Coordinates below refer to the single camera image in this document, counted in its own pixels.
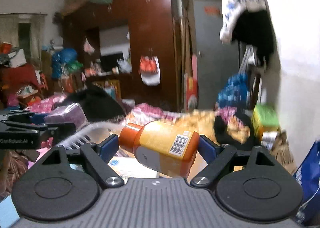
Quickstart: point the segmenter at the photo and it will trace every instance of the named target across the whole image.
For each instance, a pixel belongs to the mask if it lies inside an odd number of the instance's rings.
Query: blue bag
[[[296,218],[304,223],[320,211],[320,140],[314,142],[293,177],[303,189],[303,204]]]
[[[72,48],[64,48],[60,51],[60,63],[68,64],[77,59],[77,52]]]
[[[55,52],[51,57],[51,67],[52,67],[52,75],[51,78],[53,79],[59,79],[62,74],[61,69],[61,52]]]
[[[227,106],[246,108],[249,100],[249,91],[247,87],[248,76],[245,73],[239,73],[228,79],[227,85],[218,94],[220,108]]]

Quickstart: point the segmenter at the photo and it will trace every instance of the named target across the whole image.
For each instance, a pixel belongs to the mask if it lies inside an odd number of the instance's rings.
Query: bottle label
[[[184,150],[186,149],[188,141],[188,136],[178,134],[172,144],[172,147],[169,150],[169,153],[173,155],[182,156]]]

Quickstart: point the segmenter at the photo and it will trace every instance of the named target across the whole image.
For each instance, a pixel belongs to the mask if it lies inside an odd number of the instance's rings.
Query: orange bottle cap
[[[124,126],[119,136],[119,146],[133,154],[133,144],[142,126],[129,123]]]

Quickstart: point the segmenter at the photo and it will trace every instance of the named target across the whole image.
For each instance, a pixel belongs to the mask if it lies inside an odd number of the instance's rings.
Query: white plastic bag
[[[156,61],[156,65],[157,65],[156,74],[148,74],[148,73],[141,72],[141,79],[143,83],[147,86],[157,86],[160,84],[160,68],[159,68],[158,57],[154,56],[154,60]]]
[[[90,45],[90,43],[88,42],[87,37],[85,38],[85,43],[83,45],[83,49],[86,53],[88,54],[93,54],[94,53],[94,48]]]

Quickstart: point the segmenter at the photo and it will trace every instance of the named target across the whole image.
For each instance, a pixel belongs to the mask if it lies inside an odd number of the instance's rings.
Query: orange bottle
[[[187,178],[195,161],[199,134],[159,121],[127,124],[119,145],[144,166],[171,177]]]

